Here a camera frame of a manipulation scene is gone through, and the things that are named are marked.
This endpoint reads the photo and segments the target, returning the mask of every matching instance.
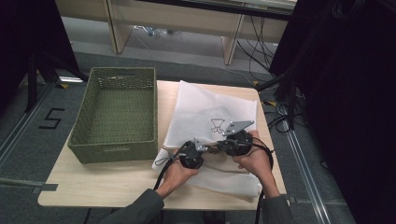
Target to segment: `sleeve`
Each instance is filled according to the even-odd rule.
[[[263,224],[291,224],[293,220],[288,202],[285,197],[262,199],[262,223]]]
[[[100,224],[149,223],[163,209],[163,199],[153,189],[147,189],[136,201],[103,219]]]

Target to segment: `hand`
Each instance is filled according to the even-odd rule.
[[[163,184],[156,191],[164,199],[197,174],[198,170],[184,168],[180,161],[174,161],[165,173]]]
[[[259,132],[256,130],[248,132],[253,137],[253,143],[261,145],[258,140]],[[250,173],[257,176],[262,183],[263,190],[266,197],[279,196],[274,176],[271,171],[271,165],[265,151],[259,147],[251,147],[249,153],[245,156],[233,157],[233,161],[239,163],[239,169],[246,169]]]

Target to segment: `white cloth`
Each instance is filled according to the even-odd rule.
[[[204,145],[224,140],[222,132],[230,121],[254,120],[254,124],[246,128],[247,131],[254,130],[256,116],[256,101],[216,94],[180,81],[168,133],[152,168],[160,172],[163,165],[158,166],[158,161],[169,158],[166,149],[180,148],[195,137]],[[237,171],[237,166],[231,157],[226,157],[223,161],[204,161],[199,174],[187,183],[214,191],[257,197],[258,179],[247,173],[230,172]]]

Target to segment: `wooden table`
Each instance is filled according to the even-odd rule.
[[[161,147],[176,103],[178,82],[158,81],[158,148]],[[257,101],[257,129],[261,140],[274,148],[254,89],[202,85],[217,93]],[[274,176],[281,194],[286,194],[282,175],[274,153]],[[57,184],[55,191],[42,191],[38,203],[43,206],[125,207],[146,189],[155,185],[158,173],[151,170],[153,161],[121,161],[81,164],[64,144],[47,184]],[[217,193],[184,185],[165,199],[167,209],[256,210],[257,198]]]

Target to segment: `green woven basket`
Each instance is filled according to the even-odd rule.
[[[93,68],[67,143],[81,163],[154,160],[154,68]]]

